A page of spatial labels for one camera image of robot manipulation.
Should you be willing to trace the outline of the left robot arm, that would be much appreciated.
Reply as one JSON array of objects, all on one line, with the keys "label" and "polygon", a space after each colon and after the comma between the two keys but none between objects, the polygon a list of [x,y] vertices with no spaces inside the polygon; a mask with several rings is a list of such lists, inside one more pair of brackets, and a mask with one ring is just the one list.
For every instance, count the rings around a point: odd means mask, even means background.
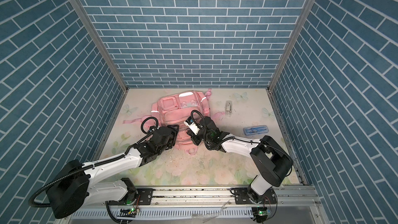
[{"label": "left robot arm", "polygon": [[46,190],[55,218],[65,218],[84,205],[104,201],[120,201],[134,192],[130,180],[121,180],[118,186],[101,188],[98,184],[123,171],[142,167],[154,161],[161,153],[173,148],[178,125],[159,127],[127,150],[108,159],[80,163],[68,162],[54,177],[55,184]]}]

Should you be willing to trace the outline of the clear plastic eraser case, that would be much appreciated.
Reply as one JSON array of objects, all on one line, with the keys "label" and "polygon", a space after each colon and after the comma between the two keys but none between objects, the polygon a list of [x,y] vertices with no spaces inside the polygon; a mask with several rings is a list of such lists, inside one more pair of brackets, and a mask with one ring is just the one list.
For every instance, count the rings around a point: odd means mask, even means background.
[{"label": "clear plastic eraser case", "polygon": [[225,115],[227,117],[231,117],[231,115],[232,115],[232,101],[226,101],[224,112],[225,112]]}]

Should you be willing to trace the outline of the pink student backpack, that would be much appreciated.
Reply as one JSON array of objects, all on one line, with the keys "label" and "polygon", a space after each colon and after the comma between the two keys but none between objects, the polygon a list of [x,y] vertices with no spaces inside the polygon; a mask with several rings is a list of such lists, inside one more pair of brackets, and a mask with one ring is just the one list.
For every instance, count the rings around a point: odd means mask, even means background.
[{"label": "pink student backpack", "polygon": [[187,134],[188,127],[184,124],[188,117],[192,117],[196,122],[204,117],[210,117],[207,94],[201,91],[186,91],[160,98],[152,104],[150,115],[135,120],[141,123],[141,131],[145,137],[130,145],[127,150],[135,148],[143,154],[143,142],[149,140],[155,130],[168,125],[178,125],[179,131],[174,147],[196,151],[197,145],[191,141]]}]

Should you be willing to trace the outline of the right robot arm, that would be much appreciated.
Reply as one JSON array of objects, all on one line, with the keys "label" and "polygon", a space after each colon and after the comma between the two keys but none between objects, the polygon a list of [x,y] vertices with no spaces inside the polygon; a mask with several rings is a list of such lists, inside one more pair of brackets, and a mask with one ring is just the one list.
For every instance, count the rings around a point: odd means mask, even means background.
[{"label": "right robot arm", "polygon": [[272,187],[279,187],[292,171],[290,155],[270,136],[247,139],[221,131],[210,117],[196,122],[192,117],[184,121],[187,134],[195,145],[203,143],[208,150],[235,153],[254,162],[259,174],[249,185],[252,198],[260,197]]}]

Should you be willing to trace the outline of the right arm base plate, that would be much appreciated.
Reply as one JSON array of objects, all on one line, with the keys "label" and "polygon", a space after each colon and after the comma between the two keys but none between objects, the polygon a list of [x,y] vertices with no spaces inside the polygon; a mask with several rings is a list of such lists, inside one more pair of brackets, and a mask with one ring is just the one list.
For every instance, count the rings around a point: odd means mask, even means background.
[{"label": "right arm base plate", "polygon": [[268,189],[264,194],[258,195],[249,187],[231,188],[230,193],[233,195],[236,204],[276,204],[277,196],[273,188]]}]

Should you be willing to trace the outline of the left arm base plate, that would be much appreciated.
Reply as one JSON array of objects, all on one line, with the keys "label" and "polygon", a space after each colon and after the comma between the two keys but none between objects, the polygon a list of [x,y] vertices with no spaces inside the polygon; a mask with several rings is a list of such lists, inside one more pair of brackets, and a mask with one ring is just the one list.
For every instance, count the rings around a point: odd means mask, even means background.
[{"label": "left arm base plate", "polygon": [[123,206],[133,206],[133,205],[150,205],[153,188],[138,188],[135,191],[129,190],[121,200],[119,201],[109,201],[109,205],[123,205]]}]

